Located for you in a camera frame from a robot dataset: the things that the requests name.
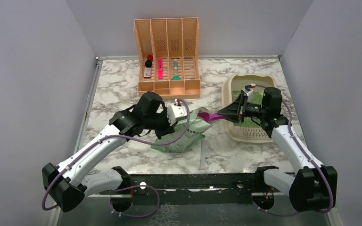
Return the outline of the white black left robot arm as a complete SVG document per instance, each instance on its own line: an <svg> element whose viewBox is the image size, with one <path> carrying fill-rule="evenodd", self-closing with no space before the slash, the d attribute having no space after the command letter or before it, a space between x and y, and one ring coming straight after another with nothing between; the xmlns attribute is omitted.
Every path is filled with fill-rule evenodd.
<svg viewBox="0 0 362 226"><path fill-rule="evenodd" d="M68 212L77 207L85 197L113 190L124 193L133 189L130 175L122 167L113 167L107 172L89 172L115 149L128 141L151 145L142 140L144 130L154 131L162 139L175 132L177 116L187 116L188 106L166 107L160 95L149 91L142 95L137 104L118 111L98 135L80 151L54 165L47 163L42 168L45 194L41 207L48 211L59 207Z"/></svg>

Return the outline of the green litter bag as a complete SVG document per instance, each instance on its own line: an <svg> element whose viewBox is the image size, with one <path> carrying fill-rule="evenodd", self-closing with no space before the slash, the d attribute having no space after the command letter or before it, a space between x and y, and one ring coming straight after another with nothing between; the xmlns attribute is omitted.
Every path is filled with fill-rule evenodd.
<svg viewBox="0 0 362 226"><path fill-rule="evenodd" d="M201 107L190 112L188 129L176 142L168 145L151 145L150 147L152 149L167 153L182 153L189 151L194 144L205 137L204 132L212 127L212 124L206 122L200 116L198 116L198 113L201 112L208 113L208 110L204 107ZM157 138L155 143L165 143L174 140L183 132L185 125L186 119L179 121L174 127L174 133L167 134L163 136L162 139Z"/></svg>

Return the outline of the beige litter box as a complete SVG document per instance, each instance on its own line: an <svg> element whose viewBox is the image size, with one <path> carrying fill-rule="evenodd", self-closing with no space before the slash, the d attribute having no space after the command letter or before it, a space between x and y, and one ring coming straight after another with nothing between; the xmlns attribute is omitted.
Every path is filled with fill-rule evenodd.
<svg viewBox="0 0 362 226"><path fill-rule="evenodd" d="M259 98L263 97L264 87L277 87L275 79L271 75L262 74L236 74L226 79L222 83L221 99L222 107L231 104L237 97L236 92L240 91L246 85L256 84L253 89L252 103L260 104ZM271 143L265 131L258 125L255 125L250 118L244 119L243 123L235 124L230 121L224 121L226 134L234 141L252 144Z"/></svg>

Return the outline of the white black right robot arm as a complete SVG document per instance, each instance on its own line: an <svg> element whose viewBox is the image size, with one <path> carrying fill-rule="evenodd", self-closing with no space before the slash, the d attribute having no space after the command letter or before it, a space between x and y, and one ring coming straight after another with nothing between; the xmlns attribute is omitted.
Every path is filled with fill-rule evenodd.
<svg viewBox="0 0 362 226"><path fill-rule="evenodd" d="M233 123L242 123L245 118L259 119L261 128L283 151L295 172L291 176L278 168L264 169L254 177L254 188L260 192L270 187L279 190L289 197L297 212L330 212L336 202L337 171L325 166L304 146L292 128L292 117L281 114L281 91L265 87L258 105L250 102L254 87L250 84L242 88L238 98L217 113Z"/></svg>

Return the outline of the purple litter scoop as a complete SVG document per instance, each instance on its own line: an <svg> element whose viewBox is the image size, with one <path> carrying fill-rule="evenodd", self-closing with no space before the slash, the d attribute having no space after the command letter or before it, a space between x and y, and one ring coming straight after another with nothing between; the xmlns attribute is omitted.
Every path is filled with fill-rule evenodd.
<svg viewBox="0 0 362 226"><path fill-rule="evenodd" d="M211 123L216 120L228 119L228 116L217 113L199 112L197 115L207 123Z"/></svg>

